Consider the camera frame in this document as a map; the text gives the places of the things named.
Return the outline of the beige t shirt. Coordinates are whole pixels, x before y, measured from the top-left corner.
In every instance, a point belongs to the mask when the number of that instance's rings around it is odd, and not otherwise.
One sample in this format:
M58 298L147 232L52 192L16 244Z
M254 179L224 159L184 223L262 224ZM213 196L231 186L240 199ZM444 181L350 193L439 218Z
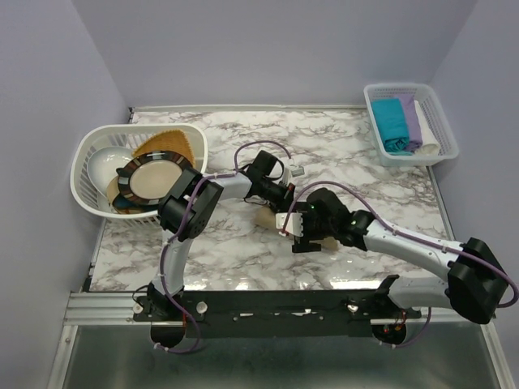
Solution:
M276 214L269 207L261 207L256 211L254 223L259 227L271 230L274 233L278 232L276 229ZM325 239L314 241L314 243L319 243L322 248L326 250L339 250L337 241L332 237L326 237Z

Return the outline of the white rectangular plastic basket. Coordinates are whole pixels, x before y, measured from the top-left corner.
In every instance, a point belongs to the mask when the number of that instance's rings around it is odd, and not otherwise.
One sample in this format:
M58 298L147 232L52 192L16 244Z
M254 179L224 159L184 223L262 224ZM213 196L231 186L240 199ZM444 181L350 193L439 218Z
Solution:
M424 156L405 151L401 154L390 154L384 150L371 103L376 100L396 98L399 94L411 94L417 100L425 113L429 127L440 144L438 156ZM443 160L451 160L458 156L459 148L450 125L445 117L441 104L433 89L422 83L377 83L364 88L364 97L371 119L375 137L375 146L380 157L380 163L388 167L432 166Z

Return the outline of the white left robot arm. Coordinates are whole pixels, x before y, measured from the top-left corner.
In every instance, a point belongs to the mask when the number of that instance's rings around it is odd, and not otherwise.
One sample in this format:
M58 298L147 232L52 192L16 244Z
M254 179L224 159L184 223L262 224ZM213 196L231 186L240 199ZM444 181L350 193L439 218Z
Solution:
M172 234L161 251L157 275L137 300L148 318L174 318L185 309L178 295L184 288L184 270L191 245L206 228L220 201L258 197L274 212L286 212L294 200L295 185L284 164L265 150L232 173L203 175L193 168L182 173L160 201L158 216Z

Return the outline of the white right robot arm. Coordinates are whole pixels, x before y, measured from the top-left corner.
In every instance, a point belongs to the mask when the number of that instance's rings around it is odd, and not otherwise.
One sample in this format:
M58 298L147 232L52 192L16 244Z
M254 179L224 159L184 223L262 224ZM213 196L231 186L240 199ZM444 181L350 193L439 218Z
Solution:
M385 318L401 309L438 307L456 311L477 324L489 323L513 282L487 243L435 239L380 218L370 207L351 211L329 189L319 188L304 202L293 202L276 216L276 227L294 238L292 250L320 250L317 241L331 237L343 246L386 254L420 267L430 276L387 277L373 297L375 312Z

